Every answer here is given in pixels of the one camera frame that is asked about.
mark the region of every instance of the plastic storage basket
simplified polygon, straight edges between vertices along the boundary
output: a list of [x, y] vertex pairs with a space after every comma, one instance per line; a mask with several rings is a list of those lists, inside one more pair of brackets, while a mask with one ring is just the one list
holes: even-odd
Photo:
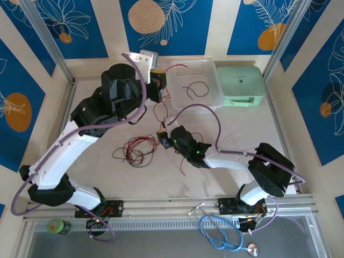
[[[181, 110], [196, 103], [204, 104], [213, 110], [224, 105], [224, 95], [214, 61], [211, 59], [174, 60], [169, 62], [168, 66], [176, 64], [187, 67], [176, 66], [167, 71], [171, 103], [175, 110]], [[189, 108], [188, 111], [206, 112], [206, 109], [196, 106]]]
[[262, 74], [256, 66], [219, 66], [217, 72], [225, 106], [256, 106], [267, 92]]

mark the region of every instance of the mint green case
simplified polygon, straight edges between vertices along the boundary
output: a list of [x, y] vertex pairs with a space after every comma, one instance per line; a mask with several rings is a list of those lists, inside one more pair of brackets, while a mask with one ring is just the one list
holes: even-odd
[[256, 66], [219, 66], [217, 73], [225, 97], [225, 106], [257, 106], [267, 90]]

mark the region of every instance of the cable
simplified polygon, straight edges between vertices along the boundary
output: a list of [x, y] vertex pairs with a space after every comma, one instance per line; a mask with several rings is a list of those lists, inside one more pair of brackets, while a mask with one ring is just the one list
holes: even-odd
[[90, 230], [89, 230], [89, 235], [90, 235], [90, 238], [96, 240], [96, 241], [99, 241], [99, 242], [110, 242], [112, 240], [115, 239], [115, 234], [114, 234], [114, 231], [112, 230], [112, 228], [105, 222], [103, 221], [99, 216], [95, 215], [93, 212], [89, 211], [88, 209], [86, 209], [85, 207], [81, 207], [79, 206], [80, 208], [82, 208], [85, 212], [87, 212], [88, 214], [90, 214], [92, 217], [96, 218], [97, 220], [99, 220], [100, 223], [102, 223], [105, 227], [107, 227], [111, 234], [112, 234], [112, 237], [111, 239], [100, 239], [100, 238], [95, 238], [93, 235], [92, 235], [92, 229], [95, 225], [97, 225], [96, 223], [93, 224], [91, 227], [90, 227]]
[[145, 85], [145, 79], [142, 76], [142, 73], [140, 71], [140, 69], [137, 67], [137, 65], [135, 64], [135, 62], [133, 60], [131, 60], [131, 58], [129, 57], [129, 55], [122, 53], [122, 56], [132, 65], [132, 67], [135, 69], [136, 73], [139, 76], [140, 79], [140, 83], [141, 83], [141, 87], [142, 87], [142, 102], [139, 106], [139, 109], [129, 118], [124, 119], [122, 121], [118, 121], [115, 123], [110, 123], [110, 124], [106, 124], [106, 125], [87, 125], [87, 126], [82, 126], [78, 129], [75, 129], [73, 131], [71, 131], [70, 133], [68, 133], [65, 137], [63, 137], [60, 141], [59, 141], [59, 145], [55, 145], [52, 147], [52, 149], [45, 155], [45, 157], [41, 160], [41, 162], [37, 165], [37, 167], [35, 168], [34, 172], [31, 176], [28, 177], [28, 179], [24, 182], [24, 184], [19, 188], [19, 190], [17, 191], [17, 193], [15, 194], [15, 197], [13, 198], [12, 204], [11, 204], [11, 212], [13, 215], [15, 216], [23, 216], [28, 214], [29, 212], [37, 209], [38, 207], [40, 207], [42, 204], [38, 204], [37, 206], [35, 206], [34, 208], [30, 209], [30, 210], [26, 210], [25, 212], [17, 212], [16, 211], [16, 204], [18, 201], [18, 198], [21, 194], [21, 192], [24, 190], [24, 188], [29, 184], [29, 182], [34, 178], [34, 176], [38, 175], [38, 171], [41, 169], [41, 167], [47, 162], [47, 160], [53, 155], [53, 153], [60, 147], [62, 146], [62, 144], [68, 140], [72, 135], [79, 133], [81, 131], [85, 131], [85, 130], [92, 130], [92, 129], [101, 129], [101, 128], [112, 128], [118, 125], [122, 125], [125, 123], [128, 123], [129, 121], [132, 121], [133, 119], [135, 119], [144, 109], [145, 106], [145, 102], [147, 99], [147, 89], [146, 89], [146, 85]]
[[272, 216], [272, 218], [266, 223], [264, 224], [263, 226], [259, 227], [259, 228], [256, 228], [255, 230], [251, 230], [249, 231], [250, 233], [253, 233], [253, 232], [256, 232], [258, 230], [261, 230], [263, 228], [265, 228], [266, 226], [268, 226], [271, 222], [273, 222], [273, 220], [276, 218], [277, 216], [277, 211], [278, 211], [278, 201], [275, 199], [275, 198], [272, 198], [270, 196], [267, 197], [268, 199], [272, 200], [275, 204], [276, 204], [276, 211], [274, 213], [274, 215]]
[[[234, 245], [232, 243], [228, 243], [227, 242], [227, 240], [228, 240], [227, 234], [221, 228], [219, 228], [219, 231], [221, 232], [221, 234], [222, 234], [222, 236], [224, 238], [223, 240], [212, 238], [212, 237], [208, 236], [207, 233], [203, 229], [203, 220], [205, 220], [207, 218], [223, 221], [226, 224], [229, 224], [231, 227], [233, 227], [235, 229], [235, 231], [238, 233], [239, 237], [240, 237], [240, 244]], [[210, 244], [214, 248], [216, 248], [217, 250], [225, 249], [225, 250], [228, 250], [228, 251], [231, 251], [231, 252], [236, 252], [236, 251], [238, 251], [240, 249], [248, 250], [248, 248], [242, 246], [243, 245], [243, 237], [242, 237], [241, 232], [230, 221], [228, 221], [228, 220], [226, 220], [224, 218], [213, 216], [213, 215], [209, 215], [209, 216], [205, 215], [205, 216], [201, 217], [201, 219], [199, 220], [199, 230], [200, 230], [200, 232], [202, 233], [203, 236], [205, 236], [205, 237], [207, 237], [209, 239]]]
[[267, 213], [267, 210], [262, 205], [256, 205], [257, 210], [259, 212], [259, 208], [261, 208], [265, 213]]
[[258, 205], [256, 205], [256, 209], [257, 209], [257, 215], [256, 215], [256, 217], [258, 218], [258, 217], [259, 217], [259, 207], [258, 207]]
[[220, 139], [220, 135], [221, 135], [221, 122], [220, 122], [220, 119], [219, 117], [215, 114], [215, 112], [208, 106], [206, 105], [203, 105], [203, 104], [191, 104], [191, 105], [188, 105], [186, 107], [184, 107], [181, 111], [179, 111], [179, 113], [176, 115], [176, 117], [167, 125], [171, 125], [173, 124], [173, 122], [175, 120], [177, 120], [177, 118], [181, 115], [181, 113], [183, 113], [186, 109], [192, 107], [192, 106], [202, 106], [206, 109], [208, 109], [216, 118], [216, 121], [218, 123], [218, 126], [219, 126], [219, 132], [217, 134], [217, 137], [216, 137], [216, 141], [215, 141], [215, 148], [221, 152], [221, 153], [227, 153], [227, 154], [235, 154], [235, 155], [243, 155], [243, 156], [252, 156], [252, 157], [258, 157], [259, 159], [262, 159], [262, 160], [265, 160], [265, 161], [268, 161], [270, 162], [271, 164], [285, 170], [286, 172], [290, 173], [291, 175], [295, 176], [295, 177], [298, 177], [301, 181], [297, 181], [297, 182], [292, 182], [292, 183], [289, 183], [289, 185], [296, 185], [296, 184], [304, 184], [306, 182], [306, 179], [304, 179], [302, 176], [300, 176], [298, 173], [294, 172], [293, 170], [277, 163], [276, 161], [272, 160], [272, 159], [269, 159], [265, 156], [262, 156], [262, 155], [259, 155], [259, 154], [255, 154], [255, 153], [250, 153], [250, 152], [243, 152], [243, 151], [237, 151], [237, 150], [221, 150], [219, 147], [218, 147], [218, 142], [219, 142], [219, 139]]
[[[163, 104], [163, 106], [165, 107], [165, 109], [166, 109], [166, 116], [165, 117], [168, 117], [168, 109], [167, 109], [167, 106], [166, 106], [166, 104], [164, 103], [164, 99], [167, 99], [167, 98], [171, 98], [170, 96], [164, 96], [163, 98], [162, 98], [162, 100], [161, 100], [161, 102], [160, 103], [162, 103]], [[154, 106], [153, 106], [153, 113], [154, 113], [154, 116], [155, 116], [155, 118], [156, 118], [156, 120], [158, 120], [159, 122], [163, 122], [162, 120], [160, 120], [158, 117], [157, 117], [157, 115], [156, 115], [156, 113], [155, 113], [155, 107], [158, 105], [158, 104], [160, 104], [160, 103], [156, 103]]]
[[182, 172], [182, 174], [183, 174], [184, 176], [186, 176], [185, 173], [184, 173], [184, 171], [183, 171], [183, 169], [182, 169], [182, 164], [183, 164], [183, 161], [184, 161], [184, 160], [185, 160], [185, 158], [183, 157], [183, 159], [182, 159], [182, 161], [181, 161], [181, 164], [180, 164], [179, 168], [180, 168], [180, 171]]
[[169, 97], [169, 96], [171, 96], [171, 95], [170, 95], [170, 92], [169, 92], [168, 89], [167, 89], [167, 87], [165, 87], [165, 89], [166, 89], [167, 95], [164, 96], [164, 97]]
[[187, 66], [186, 65], [184, 65], [184, 64], [181, 64], [181, 63], [178, 63], [178, 64], [175, 64], [175, 65], [173, 65], [173, 66], [170, 66], [169, 68], [167, 68], [165, 71], [167, 72], [169, 69], [171, 69], [172, 67], [176, 67], [176, 66], [184, 66], [184, 67], [186, 67], [187, 68]]
[[[207, 89], [207, 92], [206, 92], [206, 94], [204, 94], [204, 95], [197, 95], [196, 93], [195, 93], [195, 91], [192, 89], [192, 88], [190, 88], [190, 86], [191, 85], [193, 85], [194, 83], [204, 83], [204, 85], [206, 86], [206, 89]], [[187, 89], [187, 94], [188, 94], [188, 96], [193, 100], [193, 98], [189, 95], [189, 90], [191, 90], [192, 92], [193, 92], [193, 94], [195, 94], [195, 96], [197, 96], [197, 97], [204, 97], [204, 96], [206, 96], [206, 95], [208, 95], [208, 93], [209, 93], [209, 87], [208, 87], [208, 85], [205, 83], [205, 82], [201, 82], [201, 81], [197, 81], [197, 82], [192, 82], [189, 86], [187, 86], [187, 87], [182, 87], [182, 89], [184, 89], [184, 88], [186, 88]]]
[[200, 136], [201, 140], [202, 140], [202, 143], [204, 143], [203, 136], [200, 133], [193, 132], [191, 135], [193, 135], [193, 134], [198, 134]]
[[[148, 142], [150, 145], [152, 145], [152, 149], [149, 152], [143, 153], [142, 151], [135, 149], [136, 147], [138, 147], [141, 143], [143, 142]], [[160, 142], [154, 138], [151, 134], [149, 134], [146, 137], [143, 136], [139, 136], [139, 137], [132, 137], [129, 139], [128, 142], [126, 142], [123, 147], [119, 147], [117, 149], [114, 150], [114, 152], [112, 153], [112, 157], [114, 159], [120, 159], [123, 161], [127, 161], [130, 166], [135, 167], [135, 168], [144, 168], [146, 166], [148, 166], [152, 159], [153, 159], [153, 155], [154, 152], [156, 151], [157, 147], [160, 145]], [[124, 157], [115, 157], [115, 153], [122, 149], [123, 150], [123, 155]], [[152, 156], [150, 157], [150, 160], [147, 164], [142, 165], [145, 159], [145, 156], [151, 154]]]
[[136, 125], [136, 124], [142, 119], [142, 117], [144, 117], [144, 115], [146, 114], [146, 112], [147, 112], [147, 106], [145, 105], [145, 111], [144, 111], [144, 113], [142, 114], [142, 116], [140, 116], [139, 119], [138, 119], [136, 122], [131, 122], [131, 121], [129, 121], [128, 124], [130, 124], [130, 125]]

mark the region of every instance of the white table surface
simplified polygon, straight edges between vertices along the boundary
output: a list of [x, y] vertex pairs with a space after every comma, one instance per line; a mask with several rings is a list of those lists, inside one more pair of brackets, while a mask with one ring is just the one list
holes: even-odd
[[[98, 80], [78, 81], [71, 111], [78, 103], [92, 95]], [[177, 114], [166, 100], [170, 114]], [[158, 197], [200, 197], [236, 195], [244, 183], [253, 180], [249, 173], [218, 169], [197, 169], [183, 162], [184, 177], [180, 172], [182, 157], [172, 149], [159, 146], [151, 164], [144, 168], [133, 168], [126, 161], [112, 158], [113, 151], [123, 146], [129, 138], [156, 136], [160, 123], [155, 119], [153, 107], [137, 125], [121, 125], [112, 128], [95, 144], [89, 147], [69, 168], [68, 175], [77, 182], [89, 187], [97, 187], [105, 197], [116, 198], [158, 198]], [[156, 107], [156, 113], [162, 119], [166, 111], [162, 104]], [[222, 149], [246, 149], [254, 151], [261, 142], [267, 142], [283, 153], [274, 120], [266, 98], [255, 107], [221, 107], [216, 110], [223, 127], [219, 146]], [[218, 125], [210, 113], [183, 114], [178, 119], [189, 132], [203, 135], [204, 142], [214, 144]], [[142, 144], [142, 150], [151, 148]], [[249, 158], [242, 157], [242, 162]], [[295, 187], [289, 187], [289, 194], [295, 194]]]

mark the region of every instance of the robotic arm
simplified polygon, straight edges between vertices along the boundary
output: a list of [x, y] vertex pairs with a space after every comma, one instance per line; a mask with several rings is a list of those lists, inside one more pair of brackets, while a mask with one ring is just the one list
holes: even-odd
[[[131, 57], [139, 60], [150, 60], [141, 65], [144, 74], [147, 99], [162, 101], [162, 92], [166, 87], [166, 74], [151, 70], [152, 57], [131, 53]], [[65, 129], [53, 143], [47, 153], [35, 164], [22, 166], [19, 173], [23, 180], [31, 179], [32, 186], [28, 190], [30, 198], [48, 206], [71, 203], [85, 207], [95, 214], [101, 214], [111, 207], [111, 201], [105, 200], [97, 188], [88, 188], [75, 182], [66, 174], [67, 169], [89, 146], [101, 138], [108, 128], [86, 129], [79, 133], [72, 132], [89, 125], [106, 125], [122, 121], [142, 102], [142, 86], [135, 79], [133, 67], [127, 64], [116, 64], [102, 74], [102, 85], [93, 95], [79, 103], [71, 113], [71, 119]], [[165, 131], [159, 130], [157, 137], [165, 148], [173, 148], [189, 163], [197, 168], [231, 168], [249, 171], [255, 180], [244, 184], [234, 202], [234, 206], [242, 213], [250, 213], [254, 205], [268, 195], [283, 197], [290, 182], [291, 174], [273, 164], [266, 164], [262, 159], [254, 157], [249, 166], [237, 162], [235, 155], [219, 152], [215, 146], [197, 142], [177, 121], [171, 123], [173, 116], [167, 117], [163, 124]], [[61, 139], [71, 135], [62, 145]], [[260, 156], [268, 157], [293, 170], [294, 165], [277, 150], [268, 144], [260, 144], [256, 149]]]
[[[142, 56], [145, 60], [152, 59], [150, 56]], [[161, 94], [167, 84], [166, 74], [151, 71], [152, 62], [147, 68], [144, 69], [144, 72], [146, 72], [147, 99], [159, 103], [162, 101]], [[67, 122], [65, 129], [47, 153], [35, 164], [20, 168], [19, 173], [22, 179], [27, 180], [35, 173], [37, 166], [45, 160], [38, 174], [31, 179], [32, 186], [28, 190], [30, 198], [37, 203], [48, 206], [71, 203], [92, 210], [95, 214], [99, 214], [106, 209], [108, 203], [99, 189], [78, 184], [68, 177], [66, 171], [84, 150], [107, 132], [108, 128], [85, 130], [73, 134], [61, 146], [59, 141], [83, 126], [105, 125], [121, 121], [138, 108], [141, 102], [142, 86], [140, 81], [135, 79], [133, 67], [120, 63], [105, 71], [102, 74], [101, 87], [97, 88], [91, 97], [79, 103], [71, 113], [71, 119]], [[49, 156], [48, 153], [52, 149], [56, 150]]]
[[[165, 118], [164, 130], [157, 137], [165, 149], [173, 148], [196, 168], [230, 168], [250, 172], [255, 180], [241, 186], [234, 200], [235, 207], [243, 213], [250, 213], [255, 205], [269, 195], [283, 197], [289, 185], [291, 174], [271, 163], [254, 157], [249, 166], [238, 162], [238, 157], [218, 151], [211, 144], [197, 142], [190, 132], [179, 126], [174, 116]], [[294, 165], [269, 144], [261, 143], [256, 153], [293, 170]]]

